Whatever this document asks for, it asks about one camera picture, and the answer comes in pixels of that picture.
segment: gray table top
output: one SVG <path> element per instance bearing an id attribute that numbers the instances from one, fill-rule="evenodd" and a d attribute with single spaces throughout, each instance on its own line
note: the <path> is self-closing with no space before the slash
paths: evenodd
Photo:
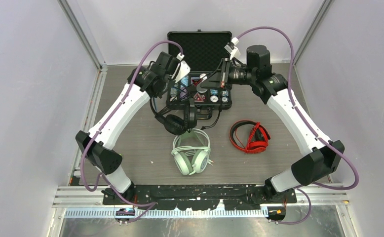
<path id="1" fill-rule="evenodd" d="M 288 64 L 274 64 L 273 71 L 287 75 Z M 96 121 L 98 121 L 118 97 L 132 66 L 111 66 L 108 69 Z M 306 104 L 293 72 L 292 86 L 299 102 L 306 110 Z M 162 124 L 154 119 L 149 104 L 144 105 L 119 137 L 114 150 L 123 156 L 122 167 L 136 184 L 246 184 L 263 183 L 267 178 L 289 168 L 301 158 L 296 142 L 279 117 L 255 96 L 251 88 L 235 85 L 231 91 L 232 107 L 222 111 L 217 125 L 205 130 L 211 141 L 213 166 L 204 172 L 183 176 L 170 154 L 174 135 L 168 133 Z M 164 107 L 164 99 L 157 102 Z M 210 120 L 199 120 L 197 128 L 210 125 Z M 242 119 L 259 121 L 270 133 L 267 150 L 260 154 L 245 154 L 232 146 L 228 132 L 231 125 Z M 243 141 L 251 127 L 243 127 L 239 138 Z M 93 183 L 98 170 L 86 162 L 85 176 Z"/>

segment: black foam lining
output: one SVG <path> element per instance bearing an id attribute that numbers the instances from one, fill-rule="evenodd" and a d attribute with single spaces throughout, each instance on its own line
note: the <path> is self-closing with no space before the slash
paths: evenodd
<path id="1" fill-rule="evenodd" d="M 169 32 L 167 38 L 182 46 L 191 72 L 212 72 L 229 56 L 224 46 L 231 41 L 231 32 Z M 179 49 L 169 44 L 169 54 L 176 56 Z"/>

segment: wall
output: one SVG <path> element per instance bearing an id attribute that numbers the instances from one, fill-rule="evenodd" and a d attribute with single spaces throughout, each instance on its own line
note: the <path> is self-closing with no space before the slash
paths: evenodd
<path id="1" fill-rule="evenodd" d="M 323 0 L 71 0 L 80 8 L 78 19 L 87 22 L 108 65 L 140 62 L 147 49 L 167 38 L 169 31 L 231 31 L 233 36 L 256 26 L 274 26 L 289 35 L 298 48 Z M 263 30 L 243 37 L 242 52 L 264 44 L 273 62 L 290 58 L 289 46 L 276 32 Z M 154 51 L 166 50 L 163 45 Z"/>
<path id="2" fill-rule="evenodd" d="M 313 119 L 358 168 L 360 236 L 384 236 L 384 0 L 335 1 L 297 68 Z M 333 178 L 353 182 L 344 163 Z"/>
<path id="3" fill-rule="evenodd" d="M 96 76 L 56 0 L 0 1 L 0 236 L 46 235 Z"/>

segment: worn black surface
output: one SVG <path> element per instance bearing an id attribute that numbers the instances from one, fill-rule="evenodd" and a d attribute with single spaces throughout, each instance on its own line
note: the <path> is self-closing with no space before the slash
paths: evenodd
<path id="1" fill-rule="evenodd" d="M 262 186 L 254 184 L 235 185 L 136 185 L 136 200 L 138 204 L 157 202 L 154 209 L 173 210 L 208 210 L 215 209 L 223 200 L 225 210 L 255 210 L 260 209 L 260 203 L 296 203 L 294 190 L 282 192 L 271 201 L 263 200 Z M 119 205 L 123 202 L 108 188 L 105 190 L 103 205 Z"/>

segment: gray floor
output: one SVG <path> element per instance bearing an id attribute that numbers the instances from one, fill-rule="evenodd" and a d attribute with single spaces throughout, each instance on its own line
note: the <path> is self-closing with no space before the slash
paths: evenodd
<path id="1" fill-rule="evenodd" d="M 118 97 L 133 69 L 131 66 L 109 67 L 96 121 Z M 273 71 L 287 75 L 288 64 L 275 64 Z M 292 79 L 295 95 L 306 108 L 295 72 Z M 128 177 L 136 184 L 263 183 L 265 179 L 289 168 L 301 158 L 297 144 L 285 125 L 252 93 L 249 86 L 235 85 L 231 95 L 232 108 L 222 112 L 214 128 L 206 130 L 211 140 L 211 159 L 214 165 L 209 165 L 204 172 L 191 176 L 180 174 L 170 154 L 174 136 L 166 132 L 162 124 L 154 119 L 148 104 L 142 107 L 114 147 L 114 150 L 123 156 L 122 167 Z M 164 100 L 158 101 L 157 104 L 161 109 Z M 210 120 L 199 120 L 197 127 L 212 124 L 216 115 L 215 113 Z M 256 155 L 244 154 L 231 145 L 228 131 L 235 121 L 241 119 L 259 121 L 268 130 L 271 140 L 265 152 Z M 239 137 L 244 140 L 250 128 L 243 127 Z M 90 163 L 86 163 L 85 174 L 89 183 L 94 182 L 97 172 Z"/>
<path id="2" fill-rule="evenodd" d="M 301 220 L 307 206 L 289 206 L 284 221 Z M 118 225 L 115 219 L 65 218 L 61 237 L 343 237 L 334 206 L 314 206 L 310 217 L 298 225 L 275 225 L 265 218 L 140 219 Z"/>

